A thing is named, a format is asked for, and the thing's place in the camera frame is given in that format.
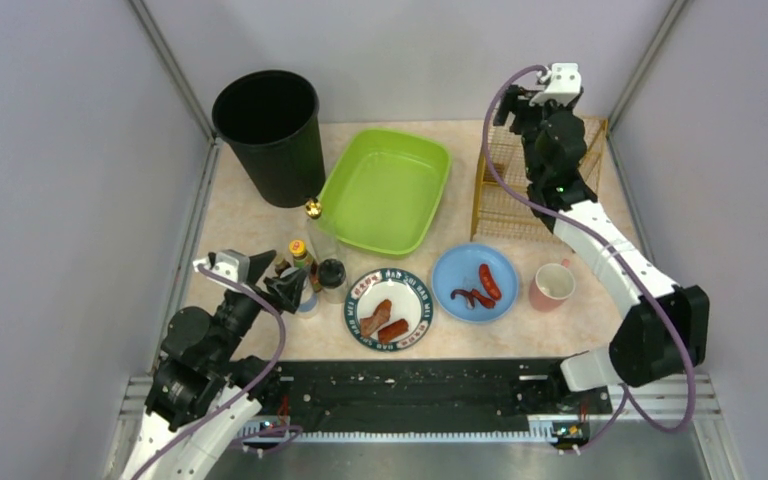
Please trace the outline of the yellow cap sauce bottle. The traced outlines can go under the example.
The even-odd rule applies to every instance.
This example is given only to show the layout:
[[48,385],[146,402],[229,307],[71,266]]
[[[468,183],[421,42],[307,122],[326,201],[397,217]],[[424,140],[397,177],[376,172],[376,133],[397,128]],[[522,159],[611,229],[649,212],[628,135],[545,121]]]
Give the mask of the yellow cap sauce bottle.
[[301,239],[295,239],[289,243],[288,250],[292,256],[293,265],[296,268],[305,270],[313,290],[320,292],[322,286],[317,277],[318,262],[308,249],[307,244]]

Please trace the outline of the clear glass bottle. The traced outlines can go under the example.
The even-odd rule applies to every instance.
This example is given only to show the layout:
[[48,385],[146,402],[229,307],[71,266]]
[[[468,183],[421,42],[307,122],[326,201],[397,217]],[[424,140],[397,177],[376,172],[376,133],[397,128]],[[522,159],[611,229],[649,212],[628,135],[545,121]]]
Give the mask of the clear glass bottle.
[[319,262],[339,259],[341,251],[335,227],[329,216],[324,213],[319,199],[308,198],[304,207],[307,215],[307,234],[316,259]]

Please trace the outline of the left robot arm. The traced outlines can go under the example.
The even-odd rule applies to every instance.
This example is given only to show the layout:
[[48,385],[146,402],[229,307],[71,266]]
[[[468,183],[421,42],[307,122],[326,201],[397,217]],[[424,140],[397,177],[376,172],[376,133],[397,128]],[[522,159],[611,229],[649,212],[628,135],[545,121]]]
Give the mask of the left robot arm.
[[[167,324],[142,407],[140,428],[121,479],[203,479],[221,455],[242,447],[239,430],[276,393],[287,340],[284,314],[301,304],[306,270],[267,271],[277,253],[210,252],[193,270],[224,289],[216,311],[184,307]],[[268,360],[233,357],[262,313],[273,316],[278,344]]]

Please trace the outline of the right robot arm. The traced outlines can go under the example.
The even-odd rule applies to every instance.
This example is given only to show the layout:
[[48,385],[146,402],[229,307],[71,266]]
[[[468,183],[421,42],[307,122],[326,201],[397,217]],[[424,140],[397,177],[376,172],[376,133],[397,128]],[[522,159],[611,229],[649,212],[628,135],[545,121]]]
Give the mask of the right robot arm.
[[707,346],[708,295],[699,286],[680,286],[618,230],[579,172],[587,146],[575,101],[540,95],[509,84],[492,100],[483,129],[513,124],[528,185],[519,193],[499,174],[494,178],[585,262],[622,317],[607,345],[561,360],[550,385],[568,396],[609,385],[641,387],[683,373],[695,395],[694,369]]

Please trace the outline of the small brown cap bottle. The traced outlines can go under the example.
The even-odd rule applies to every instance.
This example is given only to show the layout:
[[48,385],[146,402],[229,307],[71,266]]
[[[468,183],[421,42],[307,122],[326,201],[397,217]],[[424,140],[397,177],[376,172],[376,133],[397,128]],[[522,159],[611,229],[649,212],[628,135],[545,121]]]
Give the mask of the small brown cap bottle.
[[277,255],[273,262],[273,270],[276,276],[280,277],[286,270],[292,267],[292,263],[284,255]]

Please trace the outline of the black lid jar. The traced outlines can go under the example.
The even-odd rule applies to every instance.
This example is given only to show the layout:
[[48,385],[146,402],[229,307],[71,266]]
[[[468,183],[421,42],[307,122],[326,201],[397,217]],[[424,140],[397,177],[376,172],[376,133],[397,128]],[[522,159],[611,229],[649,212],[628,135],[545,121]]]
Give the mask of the black lid jar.
[[317,271],[321,294],[332,304],[342,304],[345,301],[349,286],[347,271],[342,261],[328,258],[319,264]]

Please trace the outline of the brown meat piece left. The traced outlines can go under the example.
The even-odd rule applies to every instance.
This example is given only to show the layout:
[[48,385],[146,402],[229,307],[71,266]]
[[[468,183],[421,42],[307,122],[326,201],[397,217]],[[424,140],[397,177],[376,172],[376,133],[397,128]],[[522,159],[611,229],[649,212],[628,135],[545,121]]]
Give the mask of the brown meat piece left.
[[392,301],[390,299],[381,301],[370,316],[359,320],[360,335],[369,338],[387,324],[390,321],[391,309]]

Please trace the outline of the red sausage piece on plate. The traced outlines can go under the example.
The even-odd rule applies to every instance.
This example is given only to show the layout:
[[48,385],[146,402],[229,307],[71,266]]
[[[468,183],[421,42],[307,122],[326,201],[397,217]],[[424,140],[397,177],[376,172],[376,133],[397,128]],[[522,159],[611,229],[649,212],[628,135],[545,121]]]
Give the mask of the red sausage piece on plate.
[[382,327],[377,332],[378,342],[381,344],[390,344],[395,339],[405,334],[409,330],[409,323],[406,319],[399,319]]

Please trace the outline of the white plate with green rim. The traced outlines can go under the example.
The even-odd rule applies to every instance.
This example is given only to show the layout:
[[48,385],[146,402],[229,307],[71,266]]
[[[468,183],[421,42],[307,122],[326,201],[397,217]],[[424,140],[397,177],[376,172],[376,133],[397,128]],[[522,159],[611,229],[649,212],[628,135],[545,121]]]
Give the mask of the white plate with green rim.
[[[370,316],[383,300],[392,301],[390,321],[406,319],[409,330],[390,344],[378,342],[377,332],[371,337],[360,335],[359,320]],[[409,349],[429,333],[434,319],[434,303],[430,289],[418,276],[399,268],[378,268],[360,276],[349,288],[343,304],[343,320],[350,335],[361,345],[383,353]]]

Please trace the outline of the green plastic basin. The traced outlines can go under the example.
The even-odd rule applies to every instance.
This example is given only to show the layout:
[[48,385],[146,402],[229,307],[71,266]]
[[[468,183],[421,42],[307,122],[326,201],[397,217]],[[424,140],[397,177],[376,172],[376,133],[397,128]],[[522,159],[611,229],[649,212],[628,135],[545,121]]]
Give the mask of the green plastic basin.
[[349,142],[319,200],[336,239],[367,253],[404,257],[424,241],[452,158],[437,141],[369,128]]

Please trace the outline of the black plastic trash bin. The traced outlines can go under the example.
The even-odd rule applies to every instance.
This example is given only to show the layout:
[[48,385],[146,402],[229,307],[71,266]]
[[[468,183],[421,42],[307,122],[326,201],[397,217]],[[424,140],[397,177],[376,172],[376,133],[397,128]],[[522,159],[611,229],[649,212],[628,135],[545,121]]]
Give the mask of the black plastic trash bin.
[[211,117],[261,198],[296,208],[326,180],[319,97],[303,76],[285,70],[247,74],[216,97]]

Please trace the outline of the blue plate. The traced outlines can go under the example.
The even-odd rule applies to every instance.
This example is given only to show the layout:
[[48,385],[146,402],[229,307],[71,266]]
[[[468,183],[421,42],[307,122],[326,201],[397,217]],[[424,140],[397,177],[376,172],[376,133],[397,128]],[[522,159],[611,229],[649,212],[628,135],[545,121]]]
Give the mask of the blue plate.
[[[455,300],[450,293],[455,289],[477,289],[487,295],[479,279],[479,265],[489,265],[493,278],[502,293],[494,309],[477,305],[470,310],[462,297]],[[486,324],[506,315],[515,305],[520,293],[520,281],[513,263],[501,251],[480,243],[467,243],[444,252],[431,271],[431,286],[436,300],[452,317],[475,324]]]

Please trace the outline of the red sausage on blue plate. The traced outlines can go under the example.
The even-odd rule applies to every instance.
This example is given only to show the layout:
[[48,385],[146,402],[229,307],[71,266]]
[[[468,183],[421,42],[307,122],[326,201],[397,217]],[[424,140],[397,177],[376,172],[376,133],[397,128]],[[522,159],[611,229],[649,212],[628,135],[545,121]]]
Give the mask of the red sausage on blue plate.
[[482,287],[487,295],[494,301],[500,300],[502,298],[502,293],[493,278],[489,265],[486,263],[480,264],[478,272]]

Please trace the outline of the dark curled sausage strip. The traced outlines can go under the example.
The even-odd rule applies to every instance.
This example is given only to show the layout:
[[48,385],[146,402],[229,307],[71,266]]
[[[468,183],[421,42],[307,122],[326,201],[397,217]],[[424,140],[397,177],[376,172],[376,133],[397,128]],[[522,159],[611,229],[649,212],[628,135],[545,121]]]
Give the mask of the dark curled sausage strip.
[[496,301],[493,298],[482,294],[477,289],[455,289],[450,293],[450,298],[452,300],[455,300],[458,297],[463,298],[466,307],[470,310],[474,309],[477,305],[480,305],[485,309],[494,309],[496,306]]

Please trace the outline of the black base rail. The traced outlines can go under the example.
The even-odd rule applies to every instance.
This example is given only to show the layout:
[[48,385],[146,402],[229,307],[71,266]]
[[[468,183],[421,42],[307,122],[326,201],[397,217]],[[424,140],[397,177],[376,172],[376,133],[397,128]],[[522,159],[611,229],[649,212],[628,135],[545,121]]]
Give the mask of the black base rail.
[[561,394],[558,362],[538,359],[283,361],[241,432],[272,445],[302,442],[584,443],[612,414],[605,387]]

